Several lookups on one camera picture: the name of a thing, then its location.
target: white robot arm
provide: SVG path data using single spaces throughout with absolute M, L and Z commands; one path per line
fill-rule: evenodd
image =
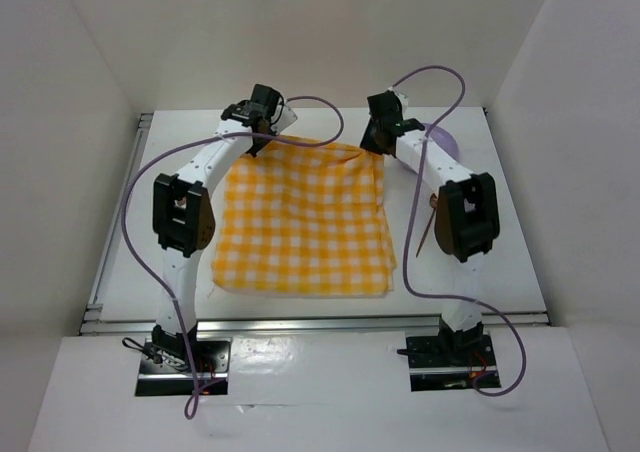
M 389 89 L 368 97 L 371 120 L 360 146 L 390 154 L 418 172 L 424 141 L 427 157 L 422 180 L 438 196 L 435 235 L 438 245 L 455 257 L 452 294 L 479 299 L 479 271 L 484 256 L 500 232 L 495 182 L 491 175 L 476 175 L 455 161 L 416 119 L 404 119 L 406 96 Z M 482 336 L 482 314 L 477 304 L 447 301 L 441 313 L 441 332 L 452 349 L 473 344 Z
M 203 147 L 173 176 L 160 174 L 154 183 L 153 229 L 164 249 L 163 280 L 178 300 L 192 344 L 197 333 L 198 264 L 215 231 L 209 193 L 215 190 L 240 156 L 255 155 L 268 143 L 251 136 L 224 137 L 253 132 L 275 136 L 297 118 L 282 95 L 269 87 L 256 85 L 251 99 L 233 104 L 222 114 L 215 132 L 220 140 Z M 167 353 L 185 358 L 180 323 L 167 294 L 162 294 L 152 341 Z

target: metal base plate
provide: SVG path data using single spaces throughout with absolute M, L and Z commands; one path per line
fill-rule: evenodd
M 227 395 L 230 351 L 230 340 L 198 341 L 194 356 L 200 382 L 223 379 L 204 389 L 201 395 Z M 162 363 L 158 364 L 141 354 L 135 395 L 191 395 L 193 379 L 188 365 L 166 355 L 162 357 Z
M 477 375 L 478 387 L 501 387 L 489 335 L 476 347 L 456 353 L 443 353 L 437 336 L 407 337 L 406 342 L 412 392 L 469 389 Z

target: white board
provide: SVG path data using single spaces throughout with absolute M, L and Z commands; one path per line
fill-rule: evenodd
M 606 452 L 569 335 L 521 328 L 528 373 L 512 394 L 410 392 L 401 332 L 236 338 L 229 395 L 134 397 L 139 354 L 119 337 L 64 339 L 29 452 L 125 450 Z M 500 376 L 518 347 L 492 331 Z
M 422 121 L 433 121 L 444 108 L 410 109 L 408 116 Z M 335 114 L 326 109 L 297 109 L 300 119 L 286 132 L 309 138 L 327 138 L 337 127 Z M 368 120 L 366 109 L 344 109 L 345 131 L 343 143 L 357 145 Z M 154 116 L 142 163 L 147 163 L 160 153 L 181 145 L 208 137 L 215 130 L 220 117 L 219 110 L 167 111 Z M 491 139 L 489 128 L 481 108 L 461 108 L 443 124 L 458 141 L 460 160 L 477 172 L 490 172 L 496 180 L 500 208 L 501 234 L 488 255 L 481 278 L 484 298 L 507 312 L 542 312 L 545 305 L 536 280 L 529 253 L 518 223 L 515 209 L 507 189 L 500 162 Z M 151 229 L 152 183 L 161 173 L 173 173 L 189 161 L 195 151 L 181 152 L 154 166 L 144 176 L 134 192 L 129 223 L 133 243 L 142 257 L 160 271 L 162 249 Z M 417 176 L 406 170 L 396 159 L 388 157 L 385 164 L 385 210 L 393 237 L 394 251 L 400 263 L 402 246 L 409 219 L 409 209 Z M 223 189 L 219 186 L 212 196 L 214 213 L 222 221 Z M 421 201 L 414 251 L 427 223 L 430 208 L 427 200 Z M 383 298 L 358 299 L 300 299 L 267 298 L 228 293 L 212 282 L 210 262 L 215 250 L 216 237 L 206 249 L 198 273 L 196 310 L 200 319 L 241 318 L 298 318 L 298 317 L 349 317 L 394 316 L 440 313 L 438 301 L 411 296 L 404 288 L 401 268 L 394 273 L 395 290 Z M 110 252 L 111 266 L 105 270 L 98 291 L 98 302 L 104 304 L 102 320 L 154 320 L 159 305 L 161 289 L 133 261 L 120 234 L 116 234 Z M 411 258 L 412 283 L 421 292 L 451 292 L 453 265 L 451 257 L 438 248 L 431 234 L 420 253 Z

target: purple cable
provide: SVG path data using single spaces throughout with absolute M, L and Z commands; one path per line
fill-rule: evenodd
M 180 324 L 180 331 L 182 333 L 182 338 L 184 340 L 184 344 L 185 344 L 185 348 L 187 350 L 187 360 L 189 362 L 189 368 L 191 369 L 191 376 L 193 379 L 193 392 L 191 394 L 191 396 L 189 397 L 189 399 L 187 400 L 185 406 L 184 406 L 184 416 L 187 418 L 187 420 L 191 420 L 195 417 L 196 412 L 198 411 L 198 404 L 199 404 L 199 400 L 200 400 L 200 392 L 202 392 L 204 389 L 206 389 L 207 387 L 210 387 L 211 385 L 215 384 L 216 382 L 219 382 L 221 379 L 215 379 L 212 381 L 207 382 L 204 385 L 200 385 L 200 382 L 198 381 L 198 373 L 196 370 L 196 366 L 195 366 L 195 359 L 193 356 L 193 351 L 191 350 L 191 344 L 189 343 L 188 337 L 187 337 L 187 328 L 185 326 L 184 323 L 184 317 L 182 316 L 182 311 L 180 310 L 180 304 L 178 303 L 178 299 L 176 298 L 176 295 L 173 293 L 173 290 L 171 290 L 171 287 L 169 286 L 169 284 L 167 284 L 162 277 L 160 277 L 158 274 L 156 274 L 153 269 L 151 267 L 149 267 L 149 265 L 144 261 L 144 259 L 142 257 L 140 257 L 140 254 L 138 254 L 138 251 L 136 250 L 136 248 L 133 246 L 133 243 L 131 242 L 131 237 L 129 236 L 129 230 L 127 228 L 127 215 L 129 212 L 129 203 L 131 202 L 131 195 L 133 193 L 133 189 L 136 185 L 136 183 L 140 180 L 140 178 L 151 168 L 153 167 L 155 164 L 157 164 L 158 162 L 160 162 L 161 160 L 166 159 L 167 157 L 177 154 L 178 152 L 182 152 L 184 150 L 187 149 L 192 149 L 194 147 L 199 147 L 202 145 L 207 145 L 207 144 L 211 144 L 213 142 L 217 142 L 221 139 L 230 139 L 233 137 L 252 137 L 252 138 L 259 138 L 259 139 L 268 139 L 268 140 L 273 140 L 275 142 L 280 142 L 283 144 L 287 144 L 287 145 L 295 145 L 298 147 L 307 147 L 307 148 L 312 148 L 312 147 L 322 147 L 324 145 L 328 145 L 331 142 L 336 141 L 340 135 L 342 135 L 342 131 L 344 130 L 344 118 L 342 117 L 342 114 L 340 113 L 340 111 L 338 110 L 338 108 L 333 105 L 332 103 L 330 103 L 329 101 L 321 98 L 321 97 L 315 97 L 312 95 L 300 95 L 297 97 L 291 97 L 287 102 L 294 102 L 296 100 L 316 100 L 318 102 L 322 102 L 323 104 L 327 105 L 328 107 L 330 107 L 338 116 L 338 120 L 340 121 L 340 126 L 338 128 L 338 132 L 336 133 L 336 135 L 334 135 L 333 137 L 331 137 L 328 140 L 325 140 L 324 142 L 316 142 L 316 143 L 305 143 L 305 142 L 297 142 L 295 140 L 291 140 L 291 139 L 285 139 L 283 137 L 277 137 L 277 136 L 272 136 L 272 135 L 268 135 L 268 134 L 254 134 L 253 132 L 232 132 L 232 133 L 228 133 L 228 134 L 224 134 L 224 135 L 218 135 L 215 137 L 210 137 L 208 139 L 203 139 L 203 140 L 198 140 L 196 142 L 191 142 L 189 144 L 184 144 L 181 145 L 179 147 L 175 147 L 173 149 L 167 150 L 166 152 L 160 154 L 159 156 L 157 156 L 156 158 L 150 160 L 148 163 L 146 163 L 143 167 L 140 168 L 140 170 L 138 171 L 138 173 L 135 175 L 135 177 L 133 178 L 133 180 L 130 182 L 129 186 L 127 187 L 125 194 L 122 198 L 122 205 L 121 205 L 121 213 L 120 213 L 120 226 L 122 228 L 122 237 L 124 238 L 125 244 L 127 245 L 127 248 L 129 249 L 129 252 L 131 252 L 131 255 L 133 256 L 133 258 L 136 260 L 136 262 L 138 262 L 138 264 L 140 264 L 140 266 L 151 276 L 153 277 L 153 279 L 158 282 L 162 288 L 167 292 L 167 294 L 169 295 L 169 297 L 171 298 L 171 301 L 173 303 L 173 307 L 176 311 L 176 316 L 178 317 L 178 322 Z
M 456 72 L 455 70 L 449 67 L 445 67 L 442 65 L 427 65 L 425 67 L 420 67 L 408 73 L 401 79 L 397 80 L 396 83 L 393 84 L 393 87 L 394 88 L 397 87 L 398 85 L 402 84 L 405 80 L 425 70 L 444 70 L 445 72 L 448 72 L 453 76 L 455 76 L 460 81 L 460 95 L 458 96 L 456 101 L 453 103 L 453 105 L 451 105 L 451 107 L 449 107 L 444 114 L 438 117 L 435 120 L 435 122 L 433 122 L 427 128 L 425 132 L 425 137 L 429 137 L 429 134 L 431 133 L 431 131 L 460 105 L 460 102 L 462 102 L 462 99 L 464 97 L 467 87 L 464 82 L 464 79 L 458 72 Z M 481 300 L 477 300 L 472 297 L 466 297 L 464 295 L 423 294 L 416 291 L 411 286 L 411 283 L 409 282 L 409 249 L 411 247 L 411 236 L 413 235 L 413 227 L 416 221 L 416 212 L 418 210 L 418 199 L 420 197 L 420 189 L 422 188 L 422 174 L 423 174 L 424 166 L 427 159 L 427 142 L 428 141 L 425 140 L 422 143 L 422 154 L 420 155 L 420 166 L 418 167 L 418 179 L 416 180 L 416 188 L 413 194 L 413 204 L 411 205 L 411 215 L 409 217 L 409 227 L 407 227 L 407 236 L 404 241 L 404 251 L 402 254 L 402 279 L 404 281 L 404 286 L 412 295 L 415 295 L 416 297 L 421 297 L 424 299 L 453 299 L 453 300 L 462 300 L 464 302 L 471 302 L 474 304 L 478 304 L 479 306 L 484 307 L 485 309 L 488 309 L 494 314 L 496 314 L 497 316 L 499 316 L 504 321 L 504 323 L 509 327 L 509 329 L 511 329 L 511 332 L 513 332 L 513 335 L 516 338 L 516 341 L 518 342 L 518 346 L 520 347 L 520 354 L 522 355 L 522 366 L 520 368 L 520 373 L 518 374 L 518 377 L 516 378 L 516 380 L 509 387 L 507 387 L 506 389 L 500 390 L 498 392 L 485 392 L 480 389 L 480 387 L 478 386 L 478 380 L 481 379 L 484 374 L 476 376 L 476 378 L 471 383 L 473 388 L 481 395 L 484 395 L 487 397 L 501 397 L 503 395 L 507 395 L 509 392 L 514 390 L 516 387 L 518 387 L 518 385 L 520 385 L 520 382 L 522 382 L 522 379 L 524 378 L 524 374 L 527 371 L 527 352 L 524 348 L 524 344 L 522 343 L 522 338 L 520 337 L 520 334 L 518 333 L 514 325 L 511 323 L 509 318 L 503 312 L 495 308 L 493 305 L 483 302 Z

